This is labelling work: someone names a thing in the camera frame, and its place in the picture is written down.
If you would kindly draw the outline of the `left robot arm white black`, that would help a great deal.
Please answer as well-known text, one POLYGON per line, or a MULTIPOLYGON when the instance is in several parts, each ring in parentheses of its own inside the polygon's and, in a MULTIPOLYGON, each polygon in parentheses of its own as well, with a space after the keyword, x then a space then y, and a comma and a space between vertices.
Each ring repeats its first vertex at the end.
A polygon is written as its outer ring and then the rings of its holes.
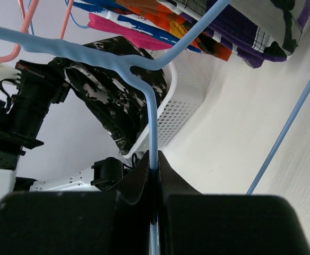
POLYGON ((0 89, 14 85, 17 93, 0 100, 0 199, 14 191, 106 191, 139 163, 129 165, 109 157, 75 174, 37 181, 18 177, 19 158, 27 149, 42 145, 37 139, 51 104, 62 103, 70 86, 45 65, 19 61, 15 67, 0 64, 0 89))

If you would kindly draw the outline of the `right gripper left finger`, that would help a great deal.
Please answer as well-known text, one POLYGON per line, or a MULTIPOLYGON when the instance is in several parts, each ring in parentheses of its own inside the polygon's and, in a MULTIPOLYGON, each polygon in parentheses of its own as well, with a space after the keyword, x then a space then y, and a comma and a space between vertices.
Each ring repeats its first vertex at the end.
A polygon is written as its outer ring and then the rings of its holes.
POLYGON ((106 191, 12 192, 0 200, 0 254, 148 254, 149 155, 106 191))

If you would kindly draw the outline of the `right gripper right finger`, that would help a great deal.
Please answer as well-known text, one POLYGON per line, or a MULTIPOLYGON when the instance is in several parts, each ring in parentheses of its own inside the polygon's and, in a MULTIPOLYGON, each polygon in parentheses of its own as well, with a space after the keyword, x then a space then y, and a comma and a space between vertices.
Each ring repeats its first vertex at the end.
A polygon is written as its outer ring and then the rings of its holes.
POLYGON ((158 158, 161 254, 310 254, 286 199, 202 194, 158 158))

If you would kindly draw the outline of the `purple grey patterned trousers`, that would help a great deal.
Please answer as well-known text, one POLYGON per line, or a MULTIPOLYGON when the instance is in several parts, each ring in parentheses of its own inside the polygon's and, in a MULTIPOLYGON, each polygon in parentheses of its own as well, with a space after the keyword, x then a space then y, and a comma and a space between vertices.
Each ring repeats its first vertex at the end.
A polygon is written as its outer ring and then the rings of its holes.
POLYGON ((204 32, 256 69, 286 61, 309 17, 310 1, 230 1, 204 32))

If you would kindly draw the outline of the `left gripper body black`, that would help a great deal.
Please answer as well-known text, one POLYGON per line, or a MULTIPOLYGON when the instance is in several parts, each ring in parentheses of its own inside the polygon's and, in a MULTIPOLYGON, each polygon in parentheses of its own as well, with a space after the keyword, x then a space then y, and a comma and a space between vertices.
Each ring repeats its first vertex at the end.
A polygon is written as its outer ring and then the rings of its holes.
POLYGON ((64 102, 70 85, 47 64, 20 60, 15 69, 18 77, 5 81, 18 91, 0 100, 0 142, 35 148, 43 144, 36 137, 51 104, 64 102))

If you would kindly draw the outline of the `black white patterned trousers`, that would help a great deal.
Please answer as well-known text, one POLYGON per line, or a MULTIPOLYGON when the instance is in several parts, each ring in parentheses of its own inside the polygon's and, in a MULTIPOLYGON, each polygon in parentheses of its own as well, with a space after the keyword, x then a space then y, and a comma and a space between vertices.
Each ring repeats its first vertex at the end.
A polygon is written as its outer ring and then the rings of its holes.
MULTIPOLYGON (((116 55, 152 56, 137 48, 123 36, 84 45, 116 55)), ((78 98, 80 98, 114 140, 122 155, 126 155, 148 124, 147 102, 144 94, 127 84, 115 71, 73 60, 55 57, 48 63, 78 98)), ((150 71, 132 66, 131 71, 153 89, 157 106, 167 93, 163 70, 150 71)))

